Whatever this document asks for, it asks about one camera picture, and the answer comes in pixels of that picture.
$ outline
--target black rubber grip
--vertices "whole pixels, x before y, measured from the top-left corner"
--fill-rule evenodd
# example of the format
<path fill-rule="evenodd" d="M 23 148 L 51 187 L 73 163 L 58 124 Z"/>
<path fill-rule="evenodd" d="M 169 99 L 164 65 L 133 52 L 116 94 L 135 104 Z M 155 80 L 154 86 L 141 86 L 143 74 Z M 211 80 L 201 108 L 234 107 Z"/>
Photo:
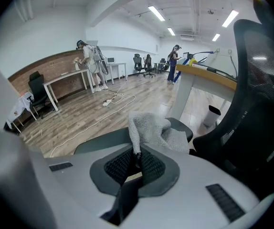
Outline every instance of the black rubber grip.
<path fill-rule="evenodd" d="M 49 166 L 49 168 L 53 172 L 53 171 L 57 171 L 57 170 L 66 169 L 66 168 L 71 167 L 71 166 L 73 166 L 71 163 L 66 162 L 66 163 L 62 163 L 62 164 Z"/>
<path fill-rule="evenodd" d="M 245 214 L 239 205 L 236 204 L 232 197 L 219 184 L 206 186 L 206 188 L 230 222 L 235 221 Z"/>

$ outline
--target air vent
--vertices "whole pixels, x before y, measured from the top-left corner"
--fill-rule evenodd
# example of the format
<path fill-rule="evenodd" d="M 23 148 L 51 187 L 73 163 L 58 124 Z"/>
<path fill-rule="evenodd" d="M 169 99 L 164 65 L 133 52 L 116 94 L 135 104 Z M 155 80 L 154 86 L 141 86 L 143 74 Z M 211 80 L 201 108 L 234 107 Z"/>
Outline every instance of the air vent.
<path fill-rule="evenodd" d="M 181 38 L 182 40 L 185 40 L 185 41 L 194 41 L 195 36 L 193 36 L 193 35 L 181 34 L 181 35 L 180 35 L 180 38 Z"/>

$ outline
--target wooden floor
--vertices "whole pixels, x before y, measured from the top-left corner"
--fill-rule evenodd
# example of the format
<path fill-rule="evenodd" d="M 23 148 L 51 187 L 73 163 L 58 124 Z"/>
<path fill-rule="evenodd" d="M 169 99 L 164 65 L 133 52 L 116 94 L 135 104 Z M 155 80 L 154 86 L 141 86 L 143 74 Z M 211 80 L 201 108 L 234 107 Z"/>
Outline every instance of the wooden floor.
<path fill-rule="evenodd" d="M 128 97 L 118 104 L 110 104 L 108 107 L 102 106 L 104 100 L 112 97 L 110 93 L 117 91 L 125 82 L 126 85 L 122 87 L 120 93 L 135 95 L 136 100 L 120 112 L 111 115 L 73 140 L 68 141 L 65 145 L 58 147 L 53 156 L 73 154 L 80 143 L 126 127 L 127 115 L 130 111 L 152 112 L 162 117 L 168 117 L 176 98 L 180 80 L 172 85 L 166 80 L 166 77 L 166 73 L 157 74 L 153 78 L 132 75 L 127 82 L 125 79 L 120 79 L 115 80 L 114 85 L 107 83 L 109 90 L 102 90 L 95 94 L 92 94 L 89 89 L 81 91 L 61 100 L 58 103 L 58 112 L 51 111 L 44 116 L 44 119 L 38 119 L 36 122 L 33 121 L 29 125 L 25 125 L 21 130 L 20 137 L 29 146 L 40 148 L 43 155 L 49 157 L 54 147 L 61 145 L 77 133 L 130 102 L 133 97 Z M 217 96 L 193 88 L 180 120 L 192 129 L 194 137 L 203 135 L 211 130 L 201 125 L 208 105 L 211 104 L 220 108 L 222 102 L 223 99 Z M 228 102 L 222 111 L 221 118 L 229 106 L 230 103 Z"/>

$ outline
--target computer monitor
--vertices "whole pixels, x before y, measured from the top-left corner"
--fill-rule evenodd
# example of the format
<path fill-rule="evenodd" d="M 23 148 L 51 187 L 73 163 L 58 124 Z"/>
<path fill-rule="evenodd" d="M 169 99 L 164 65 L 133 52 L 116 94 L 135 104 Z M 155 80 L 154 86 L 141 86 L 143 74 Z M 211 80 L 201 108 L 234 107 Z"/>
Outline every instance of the computer monitor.
<path fill-rule="evenodd" d="M 107 63 L 115 63 L 115 58 L 107 58 Z"/>

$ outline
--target black hair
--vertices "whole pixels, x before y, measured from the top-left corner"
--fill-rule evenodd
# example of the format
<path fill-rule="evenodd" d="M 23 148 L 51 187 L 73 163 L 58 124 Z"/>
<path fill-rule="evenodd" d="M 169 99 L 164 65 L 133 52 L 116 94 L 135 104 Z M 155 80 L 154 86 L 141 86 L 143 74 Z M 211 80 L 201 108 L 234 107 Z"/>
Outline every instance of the black hair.
<path fill-rule="evenodd" d="M 82 40 L 78 40 L 77 43 L 76 43 L 76 50 L 79 49 L 79 45 L 82 44 L 83 46 L 87 46 L 88 44 L 83 42 Z"/>
<path fill-rule="evenodd" d="M 172 53 L 173 53 L 173 51 L 174 51 L 174 48 L 175 48 L 175 47 L 173 47 L 173 49 L 172 49 L 172 51 L 169 53 L 168 57 L 171 57 L 171 56 L 172 56 Z"/>

